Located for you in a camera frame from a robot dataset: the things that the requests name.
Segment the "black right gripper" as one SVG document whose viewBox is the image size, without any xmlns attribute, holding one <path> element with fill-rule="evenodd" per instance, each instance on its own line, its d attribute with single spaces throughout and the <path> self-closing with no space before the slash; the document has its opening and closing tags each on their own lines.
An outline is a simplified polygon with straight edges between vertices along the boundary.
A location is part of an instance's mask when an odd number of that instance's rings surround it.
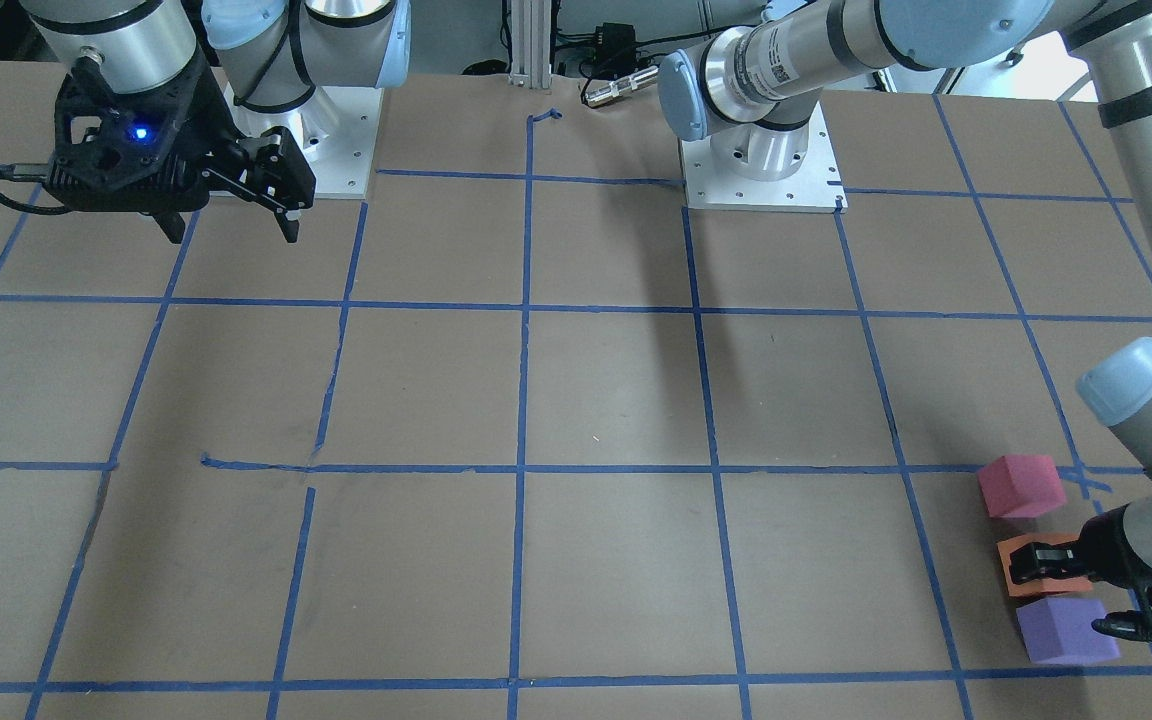
<svg viewBox="0 0 1152 720">
<path fill-rule="evenodd" d="M 108 63 L 83 50 L 61 83 L 55 149 L 41 185 L 71 211 L 152 215 L 173 245 L 209 191 L 256 202 L 275 217 L 285 242 L 300 238 L 300 215 L 314 205 L 316 176 L 287 127 L 243 137 L 214 73 L 195 50 L 179 74 L 138 94 L 118 94 Z"/>
</svg>

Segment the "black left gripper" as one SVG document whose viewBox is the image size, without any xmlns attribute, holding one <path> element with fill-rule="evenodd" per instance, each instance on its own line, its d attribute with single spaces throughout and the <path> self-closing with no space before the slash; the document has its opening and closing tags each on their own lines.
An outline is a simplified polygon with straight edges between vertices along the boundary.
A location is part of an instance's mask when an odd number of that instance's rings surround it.
<svg viewBox="0 0 1152 720">
<path fill-rule="evenodd" d="M 1074 541 L 1030 541 L 1011 551 L 1007 577 L 1016 585 L 1039 579 L 1087 577 L 1132 591 L 1138 611 L 1108 612 L 1094 619 L 1096 632 L 1123 641 L 1152 642 L 1152 564 L 1130 547 L 1126 506 L 1089 520 Z"/>
</svg>

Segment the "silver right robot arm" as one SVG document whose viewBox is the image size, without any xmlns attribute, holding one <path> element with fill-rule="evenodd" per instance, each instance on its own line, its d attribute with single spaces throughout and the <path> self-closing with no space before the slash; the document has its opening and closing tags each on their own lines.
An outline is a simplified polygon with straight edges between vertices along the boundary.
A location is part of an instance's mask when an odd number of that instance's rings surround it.
<svg viewBox="0 0 1152 720">
<path fill-rule="evenodd" d="M 403 85 L 407 1 L 26 1 L 67 74 L 45 164 L 0 167 L 71 211 L 134 213 L 172 243 L 214 194 L 253 202 L 296 242 L 351 158 L 358 119 L 329 88 Z"/>
</svg>

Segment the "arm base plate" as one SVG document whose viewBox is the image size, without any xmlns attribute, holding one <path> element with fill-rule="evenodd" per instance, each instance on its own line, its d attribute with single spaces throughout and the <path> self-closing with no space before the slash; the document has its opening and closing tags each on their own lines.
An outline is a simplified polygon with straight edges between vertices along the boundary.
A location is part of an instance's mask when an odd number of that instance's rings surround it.
<svg viewBox="0 0 1152 720">
<path fill-rule="evenodd" d="M 820 105 L 791 131 L 756 124 L 680 143 L 687 209 L 841 213 L 844 183 Z"/>
<path fill-rule="evenodd" d="M 248 136 L 282 126 L 300 142 L 314 170 L 317 199 L 365 199 L 381 119 L 382 88 L 317 88 L 314 96 L 283 113 L 238 108 L 223 88 L 234 123 Z"/>
</svg>

